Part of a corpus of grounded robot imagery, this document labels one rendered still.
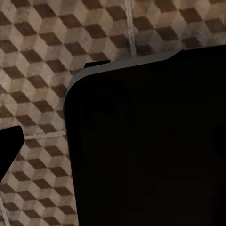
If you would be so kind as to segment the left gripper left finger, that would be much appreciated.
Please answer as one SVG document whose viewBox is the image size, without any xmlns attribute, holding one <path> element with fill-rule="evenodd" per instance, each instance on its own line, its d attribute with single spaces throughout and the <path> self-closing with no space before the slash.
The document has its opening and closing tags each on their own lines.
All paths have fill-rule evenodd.
<svg viewBox="0 0 226 226">
<path fill-rule="evenodd" d="M 0 181 L 24 144 L 20 125 L 0 130 Z"/>
</svg>

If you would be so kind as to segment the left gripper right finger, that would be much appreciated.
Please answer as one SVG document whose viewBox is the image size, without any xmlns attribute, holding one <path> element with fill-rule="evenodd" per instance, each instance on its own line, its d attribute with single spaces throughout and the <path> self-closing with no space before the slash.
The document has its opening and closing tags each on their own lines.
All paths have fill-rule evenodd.
<svg viewBox="0 0 226 226">
<path fill-rule="evenodd" d="M 211 142 L 226 163 L 226 127 L 216 125 L 212 133 Z"/>
</svg>

